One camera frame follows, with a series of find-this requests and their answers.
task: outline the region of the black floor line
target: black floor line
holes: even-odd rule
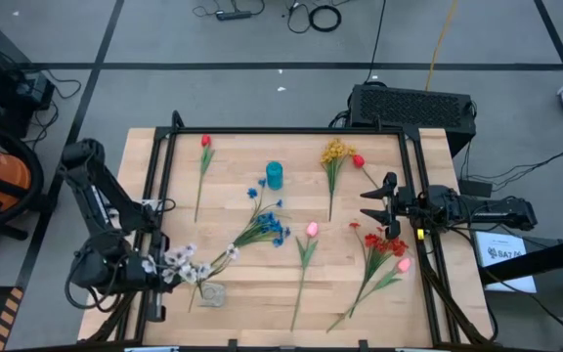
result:
[[[375,63],[373,69],[428,70],[425,63]],[[369,69],[370,63],[36,63],[28,69],[219,70],[219,69]],[[562,71],[563,64],[435,64],[435,70]]]
[[[548,10],[546,9],[546,6],[542,2],[542,0],[534,0],[534,3],[536,4],[536,8],[538,8],[538,12],[540,13],[540,16],[542,17],[542,22],[544,22],[544,26],[546,27],[548,36],[551,38],[551,41],[553,42],[553,46],[557,51],[557,55],[559,55],[559,59],[562,61],[563,64],[563,43],[562,43],[562,39],[559,37],[559,33],[557,32],[557,29],[555,28],[555,24],[553,24],[553,20],[551,19],[551,16],[548,14]]]
[[[95,68],[90,73],[84,92],[82,93],[79,106],[77,107],[77,112],[75,113],[75,118],[71,125],[70,131],[68,132],[68,137],[66,137],[66,143],[70,144],[77,141],[79,136],[79,131],[81,130],[82,123],[84,122],[84,117],[86,116],[86,111],[90,104],[91,98],[93,97],[93,92],[95,91],[95,86],[97,85],[97,79],[99,78],[100,70],[97,68],[98,64],[101,64],[106,58],[108,53],[109,42],[114,34],[114,29],[116,28],[116,23],[118,22],[118,17],[120,16],[121,9],[123,8],[124,0],[116,0],[114,3],[114,8],[112,10],[112,15],[109,18],[108,27],[104,34],[104,39],[97,53],[97,58],[95,59]],[[49,187],[49,192],[47,196],[49,199],[58,199],[58,194],[63,185],[63,178],[56,174]],[[51,220],[52,213],[43,213],[38,218],[38,223],[34,229],[34,234],[29,243],[27,253],[25,254],[25,259],[21,265],[21,270],[17,276],[17,287],[21,287],[23,290],[27,288],[29,284],[29,279],[31,273],[34,270],[34,265],[36,264],[36,259],[38,258],[38,252],[45,239],[45,234],[47,233],[47,227],[49,226],[49,221]]]

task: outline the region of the wooden table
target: wooden table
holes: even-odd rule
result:
[[[118,181],[134,199],[142,197],[152,136],[153,129],[131,129],[128,135]],[[421,136],[430,183],[456,188],[445,132],[422,130]],[[281,198],[280,214],[287,217],[282,219],[283,223],[302,241],[308,222],[317,221],[320,242],[306,275],[294,332],[289,331],[289,326],[300,265],[296,243],[290,239],[279,248],[267,242],[245,247],[240,259],[214,278],[214,283],[223,284],[227,290],[222,308],[199,307],[196,299],[192,312],[188,313],[192,292],[189,285],[179,285],[172,294],[164,294],[166,322],[147,323],[145,344],[225,346],[228,339],[235,338],[239,346],[356,347],[360,339],[366,339],[371,347],[432,345],[417,267],[404,274],[402,281],[365,300],[353,319],[325,333],[353,302],[363,277],[361,249],[349,223],[360,222],[362,236],[376,232],[377,224],[358,209],[378,209],[381,205],[378,200],[359,197],[360,193],[373,189],[373,185],[349,160],[340,171],[333,215],[327,221],[327,179],[319,160],[331,138],[327,135],[213,135],[216,155],[205,176],[195,223],[200,135],[178,135],[168,190],[177,209],[165,214],[162,227],[173,246],[196,243],[199,250],[195,260],[201,261],[210,261],[225,250],[251,215],[253,202],[246,191],[256,187],[257,180],[265,176],[269,160],[278,160],[283,165],[284,186],[277,192],[266,190],[264,203]],[[405,184],[395,136],[345,135],[341,139],[357,148],[367,161],[367,172],[375,180],[394,171],[399,175],[400,185]],[[410,142],[408,149],[414,184],[419,189]],[[159,184],[159,175],[155,184],[156,187]],[[400,220],[401,238],[411,245],[407,255],[416,257],[409,222]],[[444,234],[442,242],[455,301],[480,333],[490,336],[492,328],[472,248],[455,234]],[[389,259],[380,273],[390,270],[395,263],[394,257]],[[436,305],[442,338],[448,341],[444,305],[439,298]],[[137,311],[138,299],[130,314],[128,337],[133,336]],[[79,337],[92,334],[106,316],[96,310],[85,312]]]

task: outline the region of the red tulip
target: red tulip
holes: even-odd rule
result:
[[[357,168],[362,168],[362,166],[364,166],[364,158],[359,154],[353,155],[353,164],[356,165]]]
[[[201,136],[201,145],[202,146],[209,146],[212,144],[212,139],[210,138],[209,135],[203,135]]]

